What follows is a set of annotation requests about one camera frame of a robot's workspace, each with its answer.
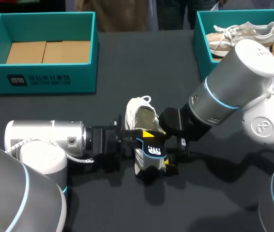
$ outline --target teal box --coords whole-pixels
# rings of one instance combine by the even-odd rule
[[[6,64],[12,42],[91,41],[88,63]],[[94,12],[0,14],[0,94],[94,93]]]
[[[214,25],[227,28],[247,21],[255,25],[266,25],[274,22],[274,10],[202,11],[197,13],[193,44],[202,80],[219,63],[212,58],[206,34],[215,32]]]

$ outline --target trousers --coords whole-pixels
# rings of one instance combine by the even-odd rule
[[[181,30],[185,8],[190,28],[194,29],[197,11],[208,11],[218,0],[156,0],[159,30]]]

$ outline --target cable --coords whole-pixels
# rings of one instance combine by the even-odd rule
[[[10,147],[9,149],[7,149],[5,152],[11,156],[11,152],[18,149],[19,147],[23,146],[24,144],[27,144],[31,141],[42,141],[42,142],[46,142],[46,143],[49,143],[50,145],[53,145],[53,146],[56,146],[58,147],[59,149],[63,150],[58,144],[57,142],[53,141],[53,140],[50,140],[50,139],[47,139],[47,138],[36,138],[36,139],[33,139],[33,138],[29,138],[29,139],[24,139],[22,140],[21,142],[18,142],[17,144],[13,145],[12,147]],[[93,159],[77,159],[77,158],[74,158],[72,157],[71,155],[68,155],[66,153],[66,156],[69,160],[73,161],[73,162],[76,162],[76,163],[94,163],[94,160]]]

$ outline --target white sneaker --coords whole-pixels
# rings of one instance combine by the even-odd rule
[[[253,25],[246,22],[228,28],[214,25],[217,33],[207,34],[210,52],[216,56],[224,57],[240,40],[250,39],[272,50],[274,44],[274,22],[268,25]]]
[[[163,132],[158,122],[158,115],[154,107],[150,105],[151,97],[143,96],[141,98],[132,98],[127,106],[125,113],[125,129],[126,130],[144,130]],[[135,174],[149,167],[155,167],[158,170],[166,170],[164,158],[152,159],[144,156],[140,148],[136,148],[135,152]]]

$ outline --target black tabletop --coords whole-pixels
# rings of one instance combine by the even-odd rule
[[[99,35],[96,95],[0,97],[0,148],[16,119],[82,120],[108,125],[127,102],[152,97],[158,113],[182,107],[200,84],[192,31]],[[168,146],[175,145],[173,140]],[[179,174],[145,185],[132,160],[119,172],[75,174],[70,232],[262,232],[258,202],[274,171],[274,145],[252,142],[241,112],[191,144],[192,160]]]

